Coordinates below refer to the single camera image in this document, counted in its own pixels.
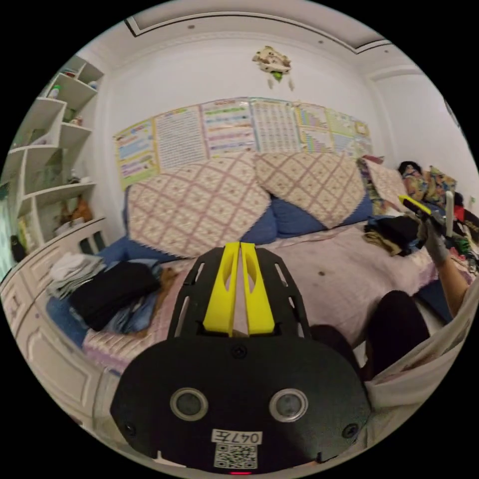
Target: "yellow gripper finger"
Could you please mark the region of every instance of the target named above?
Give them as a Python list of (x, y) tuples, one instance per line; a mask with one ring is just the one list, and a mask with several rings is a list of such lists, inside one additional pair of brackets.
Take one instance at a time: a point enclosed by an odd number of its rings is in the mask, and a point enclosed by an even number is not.
[[(253, 243), (241, 243), (241, 259), (248, 334), (271, 334), (274, 331), (274, 319)], [(254, 283), (251, 291), (248, 276)]]
[(398, 196), (399, 200), (401, 201), (401, 203), (408, 207), (408, 204), (405, 203), (405, 202), (409, 202), (411, 203), (412, 205), (414, 205), (415, 207), (419, 208), (421, 211), (423, 211), (424, 213), (426, 213), (427, 215), (430, 215), (431, 214), (431, 210), (427, 207), (427, 206), (424, 206), (422, 205), (421, 203), (417, 202), (416, 200), (413, 200), (410, 196), (407, 196), (407, 195), (399, 195)]
[(227, 243), (223, 250), (218, 275), (210, 296), (203, 327), (208, 332), (233, 335), (235, 318), (236, 282), (238, 275), (238, 258), (240, 243)]

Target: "figurine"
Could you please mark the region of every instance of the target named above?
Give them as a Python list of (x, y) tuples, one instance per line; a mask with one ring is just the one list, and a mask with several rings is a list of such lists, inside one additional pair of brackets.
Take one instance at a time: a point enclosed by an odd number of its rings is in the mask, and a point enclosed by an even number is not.
[[(261, 70), (270, 73), (278, 82), (283, 78), (283, 75), (289, 75), (291, 70), (291, 60), (286, 55), (282, 55), (271, 46), (265, 46), (263, 50), (257, 51), (253, 57), (253, 61), (258, 63)], [(272, 77), (268, 79), (268, 85), (273, 88)], [(294, 90), (293, 80), (290, 78), (288, 82), (291, 91)]]

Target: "educational poster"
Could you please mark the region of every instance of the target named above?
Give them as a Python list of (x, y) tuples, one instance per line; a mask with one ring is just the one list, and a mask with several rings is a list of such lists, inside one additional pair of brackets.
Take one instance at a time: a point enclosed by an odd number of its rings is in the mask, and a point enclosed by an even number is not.
[(204, 161), (208, 157), (199, 105), (162, 113), (154, 122), (162, 170)]
[(122, 189), (158, 174), (152, 119), (137, 123), (113, 137)]
[(368, 125), (353, 117), (351, 117), (351, 121), (354, 126), (355, 156), (372, 155), (373, 145), (369, 136)]
[(200, 109), (210, 158), (256, 148), (247, 98), (203, 103)]
[(335, 145), (328, 128), (326, 109), (309, 103), (294, 108), (301, 146), (310, 153), (333, 153)]
[(179, 108), (114, 137), (123, 189), (161, 170), (236, 151), (373, 154), (368, 126), (330, 108), (271, 98), (229, 98)]
[(291, 103), (267, 98), (250, 98), (261, 153), (301, 151), (294, 107)]

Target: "bottle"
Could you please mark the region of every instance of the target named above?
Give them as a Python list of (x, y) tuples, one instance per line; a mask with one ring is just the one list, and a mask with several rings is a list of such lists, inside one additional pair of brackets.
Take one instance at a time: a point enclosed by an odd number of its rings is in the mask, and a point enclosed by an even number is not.
[(60, 93), (60, 85), (55, 85), (48, 94), (48, 98), (56, 99), (58, 94)]

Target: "toy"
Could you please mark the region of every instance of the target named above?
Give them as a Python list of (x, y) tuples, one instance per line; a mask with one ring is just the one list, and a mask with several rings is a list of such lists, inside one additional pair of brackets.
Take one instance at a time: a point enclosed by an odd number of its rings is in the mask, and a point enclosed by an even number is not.
[(56, 100), (59, 93), (60, 93), (60, 85), (55, 85), (55, 86), (50, 90), (50, 93), (48, 94), (48, 98), (51, 98), (51, 99), (53, 99), (53, 100)]
[[(270, 73), (277, 82), (280, 82), (283, 75), (289, 74), (291, 70), (291, 60), (271, 46), (265, 46), (263, 50), (257, 51), (253, 57), (253, 61), (258, 64), (261, 70)], [(271, 77), (268, 79), (268, 85), (270, 88), (273, 88), (273, 80)], [(288, 85), (291, 91), (294, 90), (294, 84), (291, 78), (289, 79)]]
[(83, 125), (83, 117), (81, 115), (75, 116), (75, 118), (70, 121), (70, 125), (82, 126)]

